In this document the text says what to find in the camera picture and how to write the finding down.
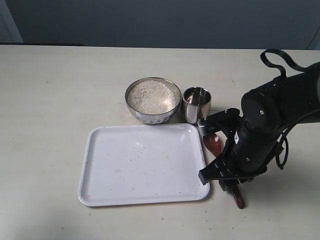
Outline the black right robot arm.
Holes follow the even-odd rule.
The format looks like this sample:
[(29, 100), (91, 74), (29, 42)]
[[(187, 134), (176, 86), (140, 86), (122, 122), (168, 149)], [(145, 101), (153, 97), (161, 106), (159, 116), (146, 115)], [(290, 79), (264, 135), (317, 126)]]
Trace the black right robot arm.
[(222, 153), (199, 171), (201, 183), (218, 180), (226, 189), (265, 173), (271, 160), (289, 150), (287, 135), (293, 127), (319, 122), (319, 86), (320, 65), (315, 63), (250, 90), (239, 109), (202, 118), (201, 133), (223, 132), (226, 142)]

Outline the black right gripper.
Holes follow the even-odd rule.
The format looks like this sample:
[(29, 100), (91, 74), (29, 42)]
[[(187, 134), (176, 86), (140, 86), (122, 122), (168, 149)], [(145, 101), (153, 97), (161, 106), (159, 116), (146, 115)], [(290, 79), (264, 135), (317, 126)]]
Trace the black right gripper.
[(218, 156), (198, 172), (203, 185), (219, 180), (225, 192), (239, 192), (240, 183), (251, 180), (267, 171), (267, 165), (276, 155), (278, 138), (282, 129), (262, 132), (241, 120), (236, 130), (237, 140), (225, 157)]

